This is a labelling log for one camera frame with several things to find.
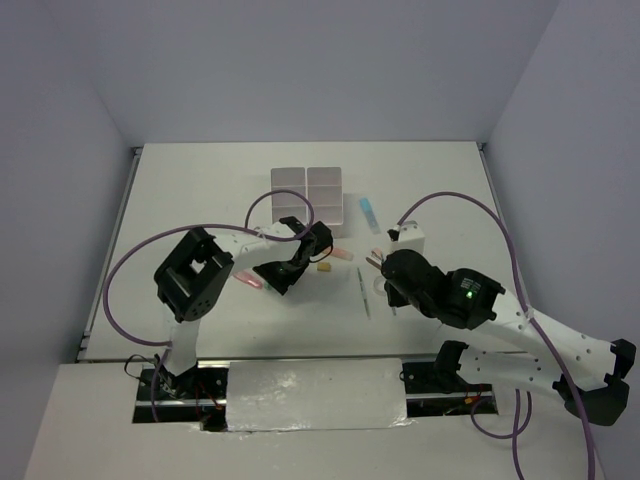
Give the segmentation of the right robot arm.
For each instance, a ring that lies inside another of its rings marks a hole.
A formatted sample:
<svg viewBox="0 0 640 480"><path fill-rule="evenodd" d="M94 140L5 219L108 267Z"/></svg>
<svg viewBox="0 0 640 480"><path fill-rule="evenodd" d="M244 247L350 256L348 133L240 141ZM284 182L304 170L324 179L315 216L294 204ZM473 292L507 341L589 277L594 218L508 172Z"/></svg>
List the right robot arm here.
<svg viewBox="0 0 640 480"><path fill-rule="evenodd" d="M599 426L613 425L626 409L625 377L636 353L631 342L598 340L544 314L527 316L497 281L467 268L443 273L413 250L389 254L381 274L390 306L411 306L447 327L515 347L509 354L445 341L434 364L442 389L509 385L557 399L572 415Z"/></svg>

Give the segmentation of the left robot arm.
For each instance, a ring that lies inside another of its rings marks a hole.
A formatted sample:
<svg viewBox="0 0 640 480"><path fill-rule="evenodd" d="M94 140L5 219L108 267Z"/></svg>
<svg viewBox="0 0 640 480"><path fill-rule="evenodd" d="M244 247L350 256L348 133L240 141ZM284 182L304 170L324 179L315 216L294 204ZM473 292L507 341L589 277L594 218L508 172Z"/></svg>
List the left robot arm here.
<svg viewBox="0 0 640 480"><path fill-rule="evenodd" d="M312 259L332 247L328 226L317 221L307 228L294 216L255 233L211 235L203 227L189 230L154 273L157 296L173 314L170 351L154 389L175 399L196 392L201 319L213 310L233 275L251 270L284 295Z"/></svg>

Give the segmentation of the green pen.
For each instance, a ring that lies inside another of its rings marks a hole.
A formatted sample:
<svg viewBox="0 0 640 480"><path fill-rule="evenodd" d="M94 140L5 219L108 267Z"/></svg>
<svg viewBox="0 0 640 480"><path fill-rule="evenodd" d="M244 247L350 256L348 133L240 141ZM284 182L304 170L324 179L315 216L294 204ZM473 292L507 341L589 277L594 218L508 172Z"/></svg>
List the green pen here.
<svg viewBox="0 0 640 480"><path fill-rule="evenodd" d="M366 285L365 285L365 282L364 282L364 276L362 274L362 271L361 271L360 267L356 267L356 274L357 274L357 278L358 278L359 289L360 289L360 293L361 293L361 298L362 298L365 314L367 316L367 319L371 320L372 316L371 316L371 309L370 309L368 296L367 296L367 289L366 289Z"/></svg>

